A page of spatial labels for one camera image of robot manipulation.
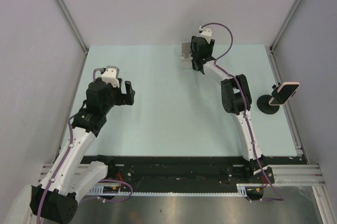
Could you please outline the pink phone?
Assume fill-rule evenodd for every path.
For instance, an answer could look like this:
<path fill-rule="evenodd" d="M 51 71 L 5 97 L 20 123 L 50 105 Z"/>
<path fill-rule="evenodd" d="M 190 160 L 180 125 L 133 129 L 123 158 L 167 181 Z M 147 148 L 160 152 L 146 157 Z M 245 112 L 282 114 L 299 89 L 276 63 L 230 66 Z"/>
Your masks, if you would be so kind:
<path fill-rule="evenodd" d="M 274 85 L 273 91 L 271 93 L 272 98 L 269 100 L 269 105 L 284 105 L 296 93 L 299 87 L 299 82 L 283 82 L 279 83 L 278 86 Z"/>

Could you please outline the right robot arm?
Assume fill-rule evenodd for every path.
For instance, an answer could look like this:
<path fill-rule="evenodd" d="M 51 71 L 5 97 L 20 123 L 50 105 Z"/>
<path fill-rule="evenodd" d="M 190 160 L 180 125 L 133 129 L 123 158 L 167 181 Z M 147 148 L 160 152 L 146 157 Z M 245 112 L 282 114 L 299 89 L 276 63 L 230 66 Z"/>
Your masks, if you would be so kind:
<path fill-rule="evenodd" d="M 202 36 L 192 36 L 190 54 L 192 68 L 211 77 L 221 86 L 224 110 L 236 124 L 242 146 L 242 156 L 246 160 L 243 177 L 248 182 L 256 182 L 268 169 L 251 120 L 252 97 L 246 76 L 234 75 L 217 64 L 212 56 L 215 40 Z"/>

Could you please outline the black round base stand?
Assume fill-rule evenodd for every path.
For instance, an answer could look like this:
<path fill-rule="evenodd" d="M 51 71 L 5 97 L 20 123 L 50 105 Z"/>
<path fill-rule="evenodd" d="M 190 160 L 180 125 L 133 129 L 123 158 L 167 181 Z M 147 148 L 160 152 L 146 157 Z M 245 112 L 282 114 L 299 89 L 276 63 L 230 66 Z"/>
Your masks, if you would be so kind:
<path fill-rule="evenodd" d="M 271 92 L 270 95 L 262 95 L 257 99 L 257 107 L 258 109 L 267 115 L 273 115 L 276 114 L 279 109 L 280 105 L 270 105 L 269 101 L 273 98 L 276 101 L 279 101 L 279 95 L 277 94 L 277 85 L 272 86 L 273 91 Z"/>

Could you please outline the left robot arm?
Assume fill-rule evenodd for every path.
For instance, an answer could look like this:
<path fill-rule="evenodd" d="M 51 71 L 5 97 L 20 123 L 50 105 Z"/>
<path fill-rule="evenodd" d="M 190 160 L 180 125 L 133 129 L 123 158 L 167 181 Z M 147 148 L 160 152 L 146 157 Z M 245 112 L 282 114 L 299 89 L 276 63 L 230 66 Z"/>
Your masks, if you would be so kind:
<path fill-rule="evenodd" d="M 124 83 L 126 92 L 122 92 Z M 130 81 L 99 77 L 89 83 L 79 111 L 68 120 L 70 137 L 47 175 L 32 187 L 30 208 L 37 223 L 42 219 L 69 223 L 80 201 L 100 181 L 112 181 L 116 168 L 93 161 L 78 177 L 75 172 L 90 145 L 97 139 L 114 106 L 132 106 L 135 90 Z"/>

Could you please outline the white phone stand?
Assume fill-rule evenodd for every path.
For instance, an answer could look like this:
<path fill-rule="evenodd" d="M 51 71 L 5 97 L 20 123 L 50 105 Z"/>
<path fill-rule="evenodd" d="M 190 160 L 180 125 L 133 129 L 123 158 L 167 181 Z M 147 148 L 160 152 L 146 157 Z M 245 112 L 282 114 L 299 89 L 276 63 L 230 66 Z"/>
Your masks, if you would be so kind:
<path fill-rule="evenodd" d="M 181 67 L 182 68 L 192 68 L 192 54 L 191 54 L 191 43 L 182 42 L 181 43 Z"/>

